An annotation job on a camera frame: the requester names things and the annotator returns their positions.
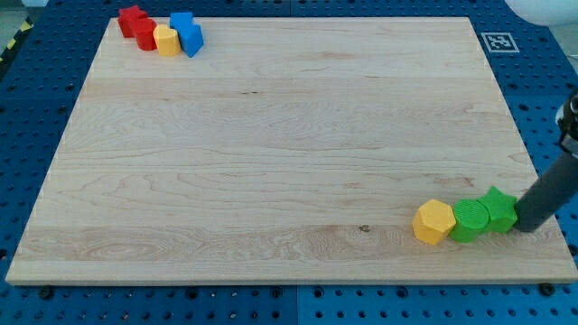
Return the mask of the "black robot wrist mount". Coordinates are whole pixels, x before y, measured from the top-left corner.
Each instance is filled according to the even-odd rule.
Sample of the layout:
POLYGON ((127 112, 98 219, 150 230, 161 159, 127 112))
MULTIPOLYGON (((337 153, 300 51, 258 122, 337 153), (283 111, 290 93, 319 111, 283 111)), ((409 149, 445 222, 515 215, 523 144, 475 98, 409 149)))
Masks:
POLYGON ((561 135, 559 146, 573 158, 577 157, 577 89, 574 88, 569 98, 558 108, 555 115, 561 135))

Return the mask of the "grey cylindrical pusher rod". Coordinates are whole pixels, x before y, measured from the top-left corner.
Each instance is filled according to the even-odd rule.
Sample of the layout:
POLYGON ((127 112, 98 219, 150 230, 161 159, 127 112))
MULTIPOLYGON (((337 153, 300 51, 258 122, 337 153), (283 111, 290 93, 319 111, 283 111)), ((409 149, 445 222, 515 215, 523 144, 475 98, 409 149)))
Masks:
POLYGON ((517 201, 515 228, 533 232, 577 194, 577 158, 563 152, 517 201))

